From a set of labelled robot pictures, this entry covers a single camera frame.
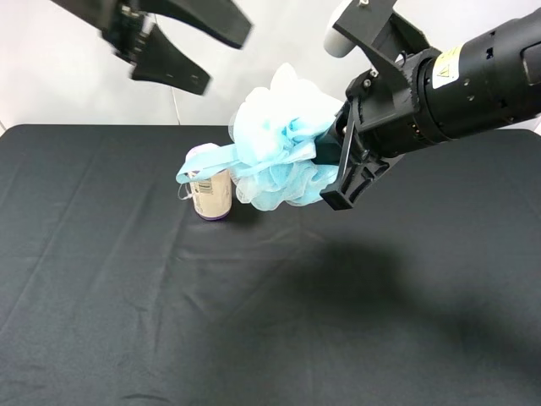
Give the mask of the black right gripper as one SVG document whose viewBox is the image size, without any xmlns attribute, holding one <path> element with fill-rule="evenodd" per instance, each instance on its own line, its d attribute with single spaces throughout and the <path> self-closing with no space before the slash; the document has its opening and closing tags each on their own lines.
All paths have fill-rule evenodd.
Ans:
<svg viewBox="0 0 541 406">
<path fill-rule="evenodd" d="M 320 192 L 333 210 L 352 209 L 401 155 L 448 141 L 425 94 L 424 71 L 440 51 L 401 49 L 387 57 L 374 47 L 362 50 L 374 69 L 352 80 L 334 122 L 315 140 L 312 162 L 339 166 L 336 180 Z"/>
</svg>

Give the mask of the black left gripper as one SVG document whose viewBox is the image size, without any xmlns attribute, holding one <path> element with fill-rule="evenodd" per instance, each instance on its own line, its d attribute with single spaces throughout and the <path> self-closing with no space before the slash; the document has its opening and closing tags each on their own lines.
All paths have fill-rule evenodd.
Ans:
<svg viewBox="0 0 541 406">
<path fill-rule="evenodd" d="M 131 78 L 168 85 L 202 96 L 209 74 L 180 52 L 157 25 L 143 37 L 145 14 L 130 1 L 52 0 L 57 6 L 100 31 L 102 38 L 124 62 L 135 63 Z M 243 47 L 252 24 L 230 0 L 139 1 L 142 11 L 184 22 L 229 47 Z"/>
</svg>

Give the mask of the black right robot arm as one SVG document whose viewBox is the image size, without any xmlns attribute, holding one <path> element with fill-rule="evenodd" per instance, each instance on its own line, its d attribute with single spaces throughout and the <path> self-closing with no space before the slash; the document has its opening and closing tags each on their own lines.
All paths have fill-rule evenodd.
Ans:
<svg viewBox="0 0 541 406">
<path fill-rule="evenodd" d="M 391 1 L 352 1 L 331 19 L 326 51 L 359 48 L 371 69 L 352 80 L 315 162 L 334 165 L 321 197 L 336 210 L 403 154 L 532 119 L 540 113 L 540 14 L 512 19 L 447 52 Z"/>
</svg>

